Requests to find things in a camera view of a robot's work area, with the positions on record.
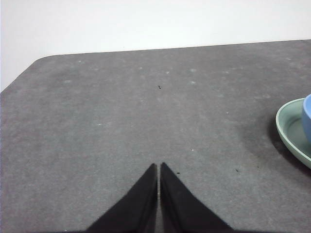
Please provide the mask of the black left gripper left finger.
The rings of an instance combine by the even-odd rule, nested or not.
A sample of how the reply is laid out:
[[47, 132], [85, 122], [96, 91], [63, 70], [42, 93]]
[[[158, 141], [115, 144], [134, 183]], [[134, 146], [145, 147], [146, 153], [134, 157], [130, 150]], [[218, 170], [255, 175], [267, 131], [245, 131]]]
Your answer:
[[131, 189], [87, 233], [142, 233], [157, 208], [157, 166], [151, 164]]

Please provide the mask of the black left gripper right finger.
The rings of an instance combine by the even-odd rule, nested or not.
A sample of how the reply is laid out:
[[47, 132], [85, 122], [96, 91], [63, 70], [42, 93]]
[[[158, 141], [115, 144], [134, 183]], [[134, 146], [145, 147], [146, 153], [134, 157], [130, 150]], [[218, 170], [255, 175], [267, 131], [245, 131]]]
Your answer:
[[232, 233], [225, 221], [200, 202], [166, 163], [160, 166], [160, 198], [177, 233]]

